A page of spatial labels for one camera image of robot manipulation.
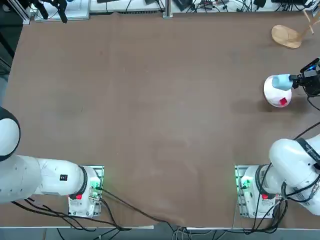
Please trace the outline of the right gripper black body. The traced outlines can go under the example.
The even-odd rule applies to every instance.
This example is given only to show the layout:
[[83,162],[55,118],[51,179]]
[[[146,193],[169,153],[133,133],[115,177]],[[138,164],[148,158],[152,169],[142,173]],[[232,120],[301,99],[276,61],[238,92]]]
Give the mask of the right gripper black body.
[[320,71],[307,70],[300,73],[299,86],[302,87],[308,97],[320,95]]

